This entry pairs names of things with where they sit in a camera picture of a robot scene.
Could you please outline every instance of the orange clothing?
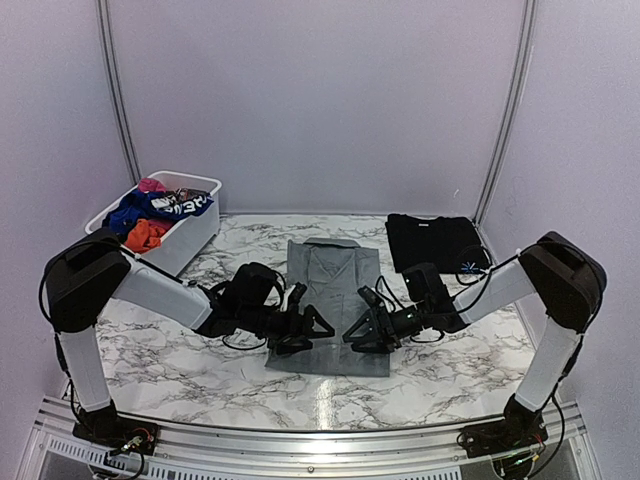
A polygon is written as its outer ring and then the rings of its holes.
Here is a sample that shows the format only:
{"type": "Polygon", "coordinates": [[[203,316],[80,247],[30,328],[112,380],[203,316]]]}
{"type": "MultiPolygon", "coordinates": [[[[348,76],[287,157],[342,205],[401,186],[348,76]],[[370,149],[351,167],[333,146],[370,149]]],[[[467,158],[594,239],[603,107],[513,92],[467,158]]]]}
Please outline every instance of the orange clothing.
{"type": "Polygon", "coordinates": [[[149,220],[141,218],[129,232],[127,241],[124,246],[130,248],[136,253],[145,253],[152,248],[159,247],[162,243],[160,237],[167,232],[164,228],[157,225],[149,225],[149,220]]]}

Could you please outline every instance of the white laundry basket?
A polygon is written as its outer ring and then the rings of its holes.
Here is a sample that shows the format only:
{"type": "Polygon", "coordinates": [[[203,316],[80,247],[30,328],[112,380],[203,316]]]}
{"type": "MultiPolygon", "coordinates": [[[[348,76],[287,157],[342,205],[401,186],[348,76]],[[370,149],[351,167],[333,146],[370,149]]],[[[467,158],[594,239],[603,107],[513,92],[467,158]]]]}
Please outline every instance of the white laundry basket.
{"type": "MultiPolygon", "coordinates": [[[[214,178],[170,172],[167,170],[152,173],[148,178],[158,180],[167,187],[168,190],[178,190],[179,188],[204,190],[209,192],[213,198],[213,205],[211,205],[206,212],[199,217],[191,216],[180,220],[164,234],[160,247],[142,254],[145,260],[152,262],[173,275],[177,275],[220,230],[218,191],[222,187],[222,182],[214,178]]],[[[120,200],[136,188],[138,187],[136,186],[124,193],[120,198],[96,215],[87,223],[85,232],[87,232],[87,234],[93,233],[102,227],[102,221],[107,216],[107,213],[115,209],[120,203],[120,200]]]]}

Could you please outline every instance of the blue clothing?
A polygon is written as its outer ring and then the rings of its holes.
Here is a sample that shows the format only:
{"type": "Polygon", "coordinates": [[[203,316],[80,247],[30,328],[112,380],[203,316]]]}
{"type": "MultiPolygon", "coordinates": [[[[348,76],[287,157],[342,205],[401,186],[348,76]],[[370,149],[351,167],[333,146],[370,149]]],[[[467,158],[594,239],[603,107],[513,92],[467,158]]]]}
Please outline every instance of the blue clothing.
{"type": "Polygon", "coordinates": [[[118,208],[109,212],[102,221],[103,227],[116,235],[127,235],[141,218],[163,218],[178,222],[190,215],[200,216],[207,211],[213,199],[206,194],[197,194],[188,200],[177,202],[170,192],[148,192],[134,190],[125,195],[118,208]],[[153,200],[172,199],[169,205],[156,207],[153,200]]]}

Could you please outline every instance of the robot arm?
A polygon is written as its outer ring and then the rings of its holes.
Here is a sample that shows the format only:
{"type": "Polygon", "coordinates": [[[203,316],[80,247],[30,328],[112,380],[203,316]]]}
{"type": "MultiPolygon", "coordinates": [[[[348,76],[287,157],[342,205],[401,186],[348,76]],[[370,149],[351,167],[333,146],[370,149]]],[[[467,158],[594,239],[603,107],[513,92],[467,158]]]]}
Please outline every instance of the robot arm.
{"type": "MultiPolygon", "coordinates": [[[[285,298],[276,272],[264,265],[243,265],[231,281],[205,289],[124,250],[108,229],[54,257],[45,268],[41,299],[45,285],[49,308],[47,313],[42,307],[43,314],[56,331],[58,358],[81,405],[74,434],[99,443],[130,440],[128,432],[140,428],[118,416],[102,369],[95,324],[110,298],[132,302],[210,338],[237,328],[252,332],[276,354],[310,349],[311,339],[335,334],[313,306],[299,313],[304,285],[296,284],[285,298]],[[265,305],[274,288],[286,308],[265,305]]],[[[155,426],[143,428],[152,431],[155,426]]]]}
{"type": "Polygon", "coordinates": [[[360,295],[371,307],[344,335],[355,351],[390,352],[402,338],[432,328],[455,333],[528,295],[537,294],[547,309],[547,325],[529,370],[505,408],[505,419],[467,427],[463,446],[470,457],[503,452],[515,445],[548,438],[542,409],[571,370],[583,336],[602,301],[604,269],[555,232],[503,264],[484,279],[451,297],[432,264],[403,272],[415,305],[389,313],[368,287],[360,295]]]}

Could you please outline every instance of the marble surface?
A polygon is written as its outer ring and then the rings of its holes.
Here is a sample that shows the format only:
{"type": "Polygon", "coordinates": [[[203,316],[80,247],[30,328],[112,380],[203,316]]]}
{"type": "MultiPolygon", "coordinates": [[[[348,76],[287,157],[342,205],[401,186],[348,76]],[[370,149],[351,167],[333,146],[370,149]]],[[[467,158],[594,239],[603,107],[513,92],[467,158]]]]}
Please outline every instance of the marble surface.
{"type": "MultiPolygon", "coordinates": [[[[383,274],[408,303],[393,273],[384,217],[234,216],[183,276],[205,286],[240,265],[286,272],[288,240],[349,238],[377,248],[383,274]]],[[[452,276],[445,281],[459,290],[452,276]]],[[[430,333],[424,333],[424,339],[430,333]]],[[[123,301],[110,301],[98,340],[113,398],[122,411],[247,428],[367,429],[421,425],[499,413],[526,372],[533,348],[514,308],[430,345],[391,354],[389,378],[299,375],[265,368],[265,347],[239,352],[123,301]]],[[[230,342],[250,345],[241,333],[230,342]]]]}

